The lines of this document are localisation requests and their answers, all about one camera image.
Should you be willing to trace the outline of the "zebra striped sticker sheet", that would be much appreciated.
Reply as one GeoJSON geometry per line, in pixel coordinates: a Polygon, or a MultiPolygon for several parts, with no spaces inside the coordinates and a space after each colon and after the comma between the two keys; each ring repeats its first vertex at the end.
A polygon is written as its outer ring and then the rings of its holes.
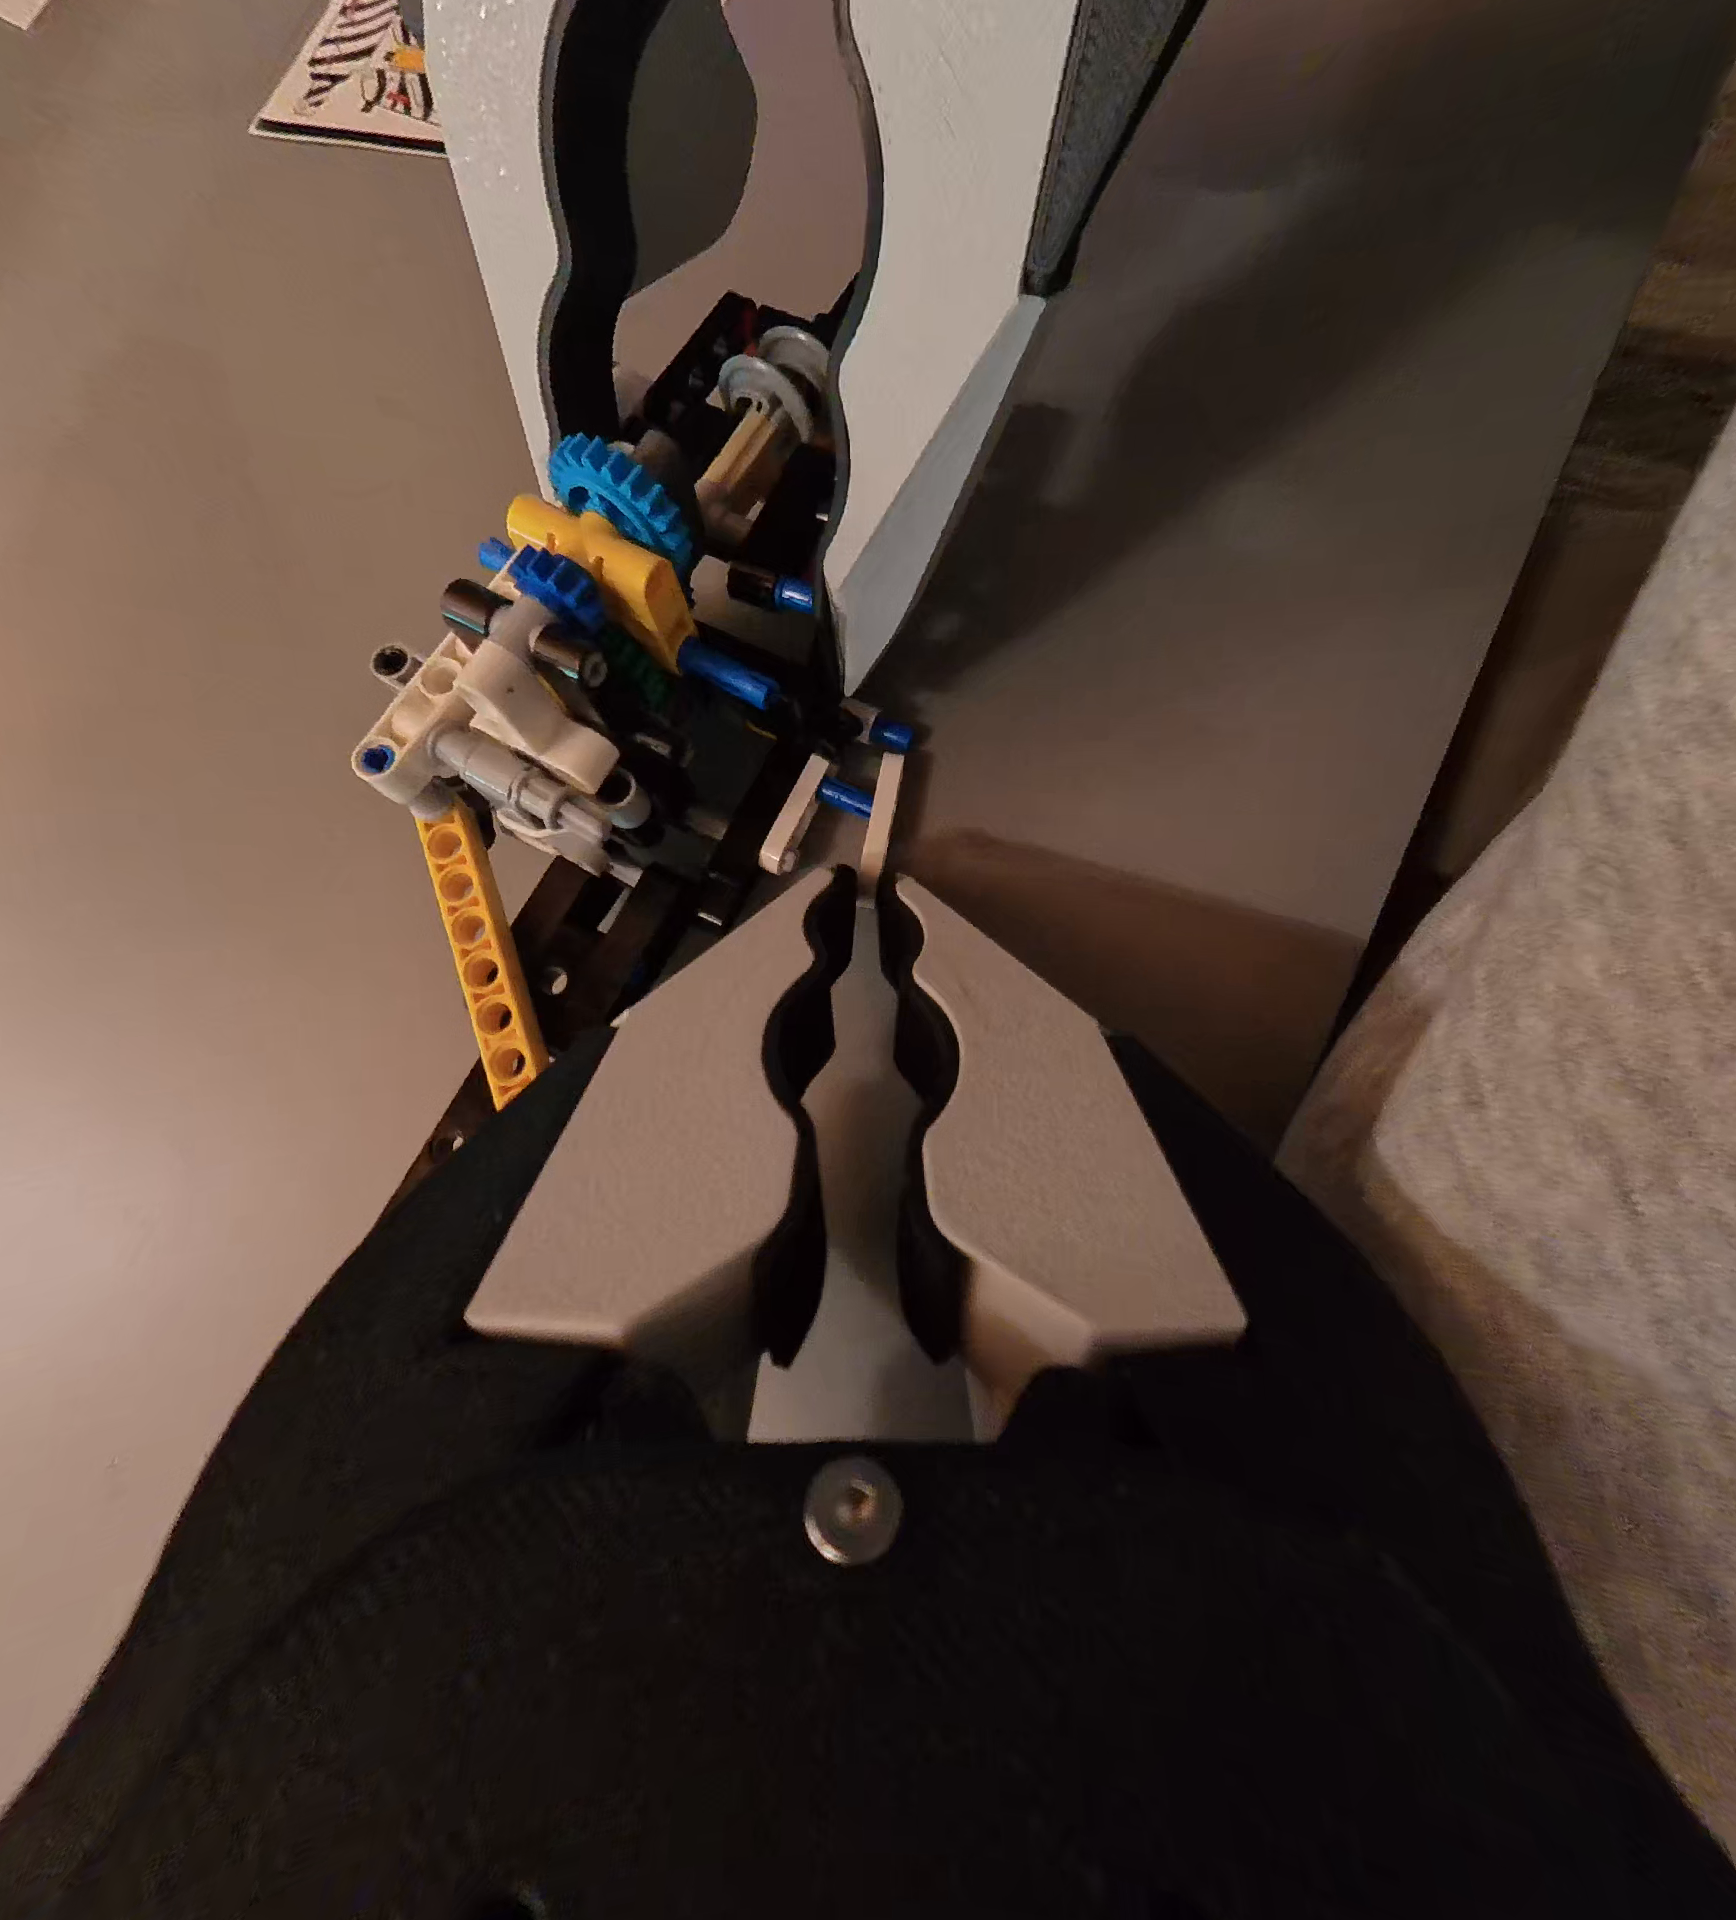
{"type": "Polygon", "coordinates": [[[331,1],[250,122],[255,138],[442,156],[420,4],[331,1]]]}

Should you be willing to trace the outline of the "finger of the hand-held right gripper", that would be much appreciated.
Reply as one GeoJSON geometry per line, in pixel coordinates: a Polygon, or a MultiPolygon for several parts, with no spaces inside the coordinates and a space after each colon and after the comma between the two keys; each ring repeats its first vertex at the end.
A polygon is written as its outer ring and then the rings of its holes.
{"type": "Polygon", "coordinates": [[[557,432],[550,331],[570,249],[555,133],[570,135],[575,194],[596,202],[616,315],[733,226],[757,90],[716,1],[425,4],[423,56],[522,433],[542,459],[557,432]]]}
{"type": "Polygon", "coordinates": [[[952,536],[1045,309],[1026,290],[1080,4],[854,1],[873,133],[866,280],[842,325],[824,547],[839,683],[861,687],[952,536]]]}

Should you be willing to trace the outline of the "lego vehicle chassis assembly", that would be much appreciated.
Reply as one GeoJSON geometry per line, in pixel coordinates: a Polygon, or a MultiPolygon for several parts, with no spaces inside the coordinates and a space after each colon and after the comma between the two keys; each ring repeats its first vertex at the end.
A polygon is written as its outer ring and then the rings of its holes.
{"type": "Polygon", "coordinates": [[[904,719],[842,690],[816,559],[837,486],[835,347],[725,292],[620,433],[572,432],[516,495],[425,650],[378,645],[390,701],[352,772],[420,839],[478,1062],[402,1202],[677,956],[730,932],[809,754],[861,824],[904,719]]]}

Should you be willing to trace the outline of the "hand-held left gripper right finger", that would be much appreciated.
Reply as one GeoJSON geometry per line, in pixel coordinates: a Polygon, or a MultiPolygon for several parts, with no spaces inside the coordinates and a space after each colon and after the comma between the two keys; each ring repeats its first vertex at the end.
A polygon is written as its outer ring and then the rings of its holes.
{"type": "Polygon", "coordinates": [[[912,875],[879,887],[905,1323],[977,1411],[1038,1375],[1228,1349],[1246,1310],[1101,1023],[912,875]]]}

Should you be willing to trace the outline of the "small white lego beam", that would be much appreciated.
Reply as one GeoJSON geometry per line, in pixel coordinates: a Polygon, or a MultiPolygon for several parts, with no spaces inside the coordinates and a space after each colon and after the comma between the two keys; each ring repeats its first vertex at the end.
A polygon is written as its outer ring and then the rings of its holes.
{"type": "Polygon", "coordinates": [[[870,793],[855,874],[861,892],[871,898],[887,868],[904,787],[905,754],[884,749],[877,759],[870,793]]]}
{"type": "Polygon", "coordinates": [[[820,792],[830,776],[831,762],[821,751],[809,751],[796,774],[786,798],[765,828],[756,864],[769,877],[791,874],[802,857],[802,844],[809,821],[821,804],[820,792]]]}

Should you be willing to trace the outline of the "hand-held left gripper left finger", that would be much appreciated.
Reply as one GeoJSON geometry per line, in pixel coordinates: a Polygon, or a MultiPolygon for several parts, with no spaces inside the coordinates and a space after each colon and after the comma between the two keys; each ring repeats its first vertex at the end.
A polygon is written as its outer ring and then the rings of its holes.
{"type": "Polygon", "coordinates": [[[473,1331],[666,1369],[798,1356],[828,1260],[806,1096],[854,942],[855,872],[817,868],[616,1019],[473,1331]]]}

